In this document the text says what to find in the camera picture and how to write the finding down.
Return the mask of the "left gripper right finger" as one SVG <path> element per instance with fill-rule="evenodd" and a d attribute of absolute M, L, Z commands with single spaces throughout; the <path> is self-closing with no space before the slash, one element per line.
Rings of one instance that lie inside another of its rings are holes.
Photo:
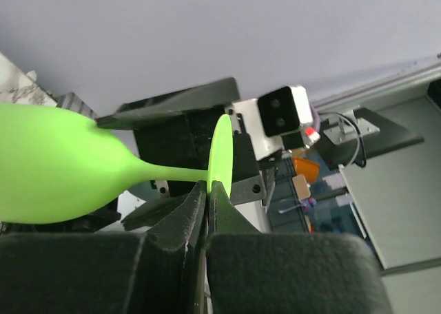
<path fill-rule="evenodd" d="M 215 313 L 391 313 L 371 249 L 334 233 L 261 233 L 221 182 L 209 202 L 207 275 Z"/>

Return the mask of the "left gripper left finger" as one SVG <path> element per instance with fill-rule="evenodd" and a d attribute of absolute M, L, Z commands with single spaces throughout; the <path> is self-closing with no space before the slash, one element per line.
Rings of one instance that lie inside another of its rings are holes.
<path fill-rule="evenodd" d="M 144 233 L 1 237 L 2 313 L 200 313 L 206 184 Z"/>

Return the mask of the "green plastic goblet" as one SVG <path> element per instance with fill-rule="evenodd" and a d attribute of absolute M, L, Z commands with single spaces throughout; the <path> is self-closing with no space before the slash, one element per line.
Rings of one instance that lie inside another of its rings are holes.
<path fill-rule="evenodd" d="M 233 130 L 215 126 L 206 170 L 155 165 L 135 156 L 110 130 L 66 109 L 1 104 L 1 220 L 51 224 L 88 215 L 150 180 L 215 181 L 232 188 Z"/>

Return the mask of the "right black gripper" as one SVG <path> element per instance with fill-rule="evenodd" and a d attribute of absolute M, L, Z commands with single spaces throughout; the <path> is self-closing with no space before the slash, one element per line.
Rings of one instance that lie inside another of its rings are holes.
<path fill-rule="evenodd" d="M 206 109 L 224 107 L 239 98 L 236 79 L 227 77 L 125 103 L 115 113 L 97 118 L 96 123 L 103 129 L 134 130 L 139 156 L 149 163 L 207 169 L 214 128 L 225 112 Z M 148 200 L 122 219 L 124 230 L 153 227 L 186 197 Z M 231 202 L 240 205 L 266 197 L 267 187 L 251 138 L 235 130 Z"/>

